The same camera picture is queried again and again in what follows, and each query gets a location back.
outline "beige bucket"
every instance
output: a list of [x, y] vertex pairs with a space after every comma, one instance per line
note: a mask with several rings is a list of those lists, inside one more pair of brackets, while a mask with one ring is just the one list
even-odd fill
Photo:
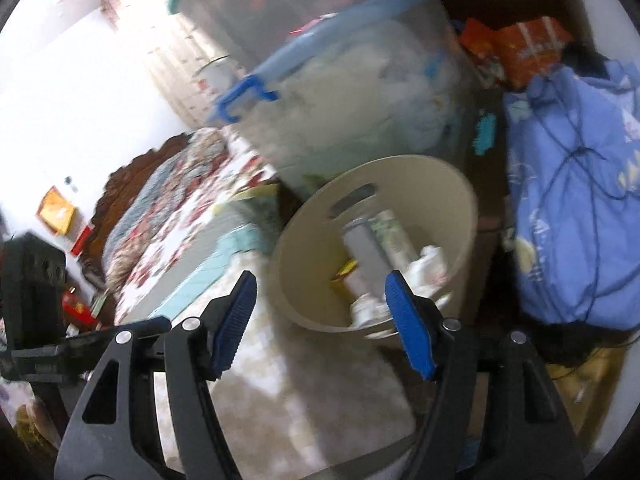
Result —
[[[361, 188], [375, 189], [375, 195], [332, 218], [337, 203], [355, 196]], [[331, 278], [350, 257], [342, 244], [341, 228], [380, 206], [395, 213], [417, 251], [426, 245], [442, 247], [449, 281], [432, 299], [452, 293], [442, 313], [460, 317], [476, 236], [476, 196], [453, 166], [420, 155], [390, 156], [363, 164], [332, 180], [300, 208], [271, 258], [273, 305], [310, 330], [357, 333], [377, 344], [395, 344], [398, 338], [392, 320], [350, 328], [349, 306], [330, 286]]]

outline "floral quilt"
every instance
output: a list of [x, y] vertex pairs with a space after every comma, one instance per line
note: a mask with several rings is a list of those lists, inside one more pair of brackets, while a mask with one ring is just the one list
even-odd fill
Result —
[[225, 139], [219, 130], [201, 128], [191, 134], [189, 145], [178, 155], [156, 200], [114, 249], [106, 269], [107, 288], [111, 292], [118, 295], [136, 262], [169, 216], [189, 199], [203, 179], [216, 174], [227, 157]]
[[119, 291], [116, 323], [144, 298], [200, 230], [239, 193], [271, 182], [275, 170], [241, 137], [226, 136], [228, 157], [168, 217]]

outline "bucket handle hole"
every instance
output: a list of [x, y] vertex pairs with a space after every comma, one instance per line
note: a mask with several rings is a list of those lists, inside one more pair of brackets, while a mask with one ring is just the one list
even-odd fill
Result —
[[351, 191], [347, 196], [342, 197], [338, 202], [333, 204], [329, 209], [329, 218], [335, 220], [342, 213], [355, 206], [358, 202], [362, 202], [367, 198], [378, 193], [378, 186], [375, 184], [364, 184], [357, 189]]

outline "orange snack package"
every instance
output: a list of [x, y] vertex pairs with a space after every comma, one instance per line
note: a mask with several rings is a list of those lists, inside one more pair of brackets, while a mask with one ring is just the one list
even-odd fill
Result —
[[494, 48], [495, 32], [484, 23], [474, 18], [465, 22], [458, 41], [471, 54], [474, 65], [478, 68], [485, 83], [504, 83], [504, 68]]
[[543, 16], [501, 28], [494, 35], [494, 48], [511, 87], [518, 90], [535, 74], [547, 74], [572, 39], [558, 20]]

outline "trash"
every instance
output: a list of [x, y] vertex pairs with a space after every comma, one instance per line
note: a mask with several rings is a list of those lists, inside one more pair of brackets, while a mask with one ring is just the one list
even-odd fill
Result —
[[369, 225], [394, 269], [404, 273], [417, 260], [418, 255], [391, 209], [386, 209], [370, 219]]
[[367, 293], [367, 280], [356, 260], [345, 263], [330, 283], [336, 293], [349, 303]]
[[469, 18], [458, 41], [471, 54], [471, 59], [482, 75], [485, 86], [506, 83], [504, 67], [494, 47], [495, 31]]
[[353, 328], [375, 324], [390, 317], [389, 307], [373, 294], [364, 294], [351, 304], [351, 319], [353, 319], [351, 326]]
[[342, 242], [358, 261], [368, 292], [381, 300], [385, 295], [386, 277], [394, 267], [371, 228], [370, 218], [357, 218], [345, 225]]
[[542, 16], [498, 31], [469, 18], [458, 41], [471, 54], [487, 86], [508, 82], [518, 90], [534, 75], [547, 74], [572, 39], [558, 20]]
[[[420, 258], [411, 262], [402, 275], [416, 296], [432, 298], [448, 280], [442, 249], [436, 246], [422, 248]], [[435, 301], [436, 306], [442, 309], [451, 297], [452, 293], [445, 294]], [[375, 295], [367, 293], [351, 304], [352, 328], [382, 322], [390, 317], [391, 312], [384, 297], [379, 300]]]
[[432, 245], [422, 248], [420, 258], [409, 265], [404, 278], [414, 294], [430, 298], [447, 283], [447, 264], [442, 249]]

